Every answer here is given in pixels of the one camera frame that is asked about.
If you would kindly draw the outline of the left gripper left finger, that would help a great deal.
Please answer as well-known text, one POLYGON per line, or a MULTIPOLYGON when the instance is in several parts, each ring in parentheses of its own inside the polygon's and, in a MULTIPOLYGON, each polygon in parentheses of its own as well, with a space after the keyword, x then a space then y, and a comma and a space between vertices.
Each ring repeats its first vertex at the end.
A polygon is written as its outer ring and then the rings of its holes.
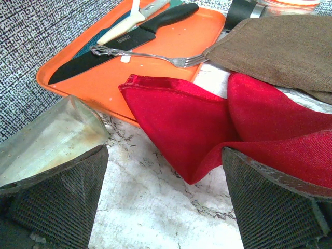
POLYGON ((87 248, 108 150, 99 145, 50 170, 1 187, 1 248, 87 248))

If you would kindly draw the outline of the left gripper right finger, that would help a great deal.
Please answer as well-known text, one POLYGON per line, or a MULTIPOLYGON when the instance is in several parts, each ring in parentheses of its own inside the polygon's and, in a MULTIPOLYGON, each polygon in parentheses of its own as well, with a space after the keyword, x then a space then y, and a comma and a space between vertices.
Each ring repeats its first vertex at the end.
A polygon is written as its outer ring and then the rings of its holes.
POLYGON ((331 189, 232 148, 223 169, 244 248, 331 248, 331 189))

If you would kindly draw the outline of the red cloth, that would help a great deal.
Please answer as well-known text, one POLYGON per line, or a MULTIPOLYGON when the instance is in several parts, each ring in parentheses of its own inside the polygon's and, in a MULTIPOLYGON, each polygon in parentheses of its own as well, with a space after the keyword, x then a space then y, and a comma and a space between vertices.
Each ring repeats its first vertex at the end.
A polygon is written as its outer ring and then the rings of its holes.
POLYGON ((221 165, 221 150, 230 147, 331 187, 331 115, 303 107, 267 83, 232 73, 221 98, 182 79, 131 75, 119 90, 140 127, 189 184, 221 165))

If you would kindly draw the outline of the brown cloth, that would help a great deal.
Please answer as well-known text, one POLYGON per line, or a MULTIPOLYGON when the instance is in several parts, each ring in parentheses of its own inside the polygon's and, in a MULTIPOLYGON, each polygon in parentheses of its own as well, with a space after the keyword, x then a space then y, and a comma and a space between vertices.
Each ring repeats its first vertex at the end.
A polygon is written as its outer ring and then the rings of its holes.
POLYGON ((331 103, 331 16, 249 18, 203 54, 221 67, 331 103))

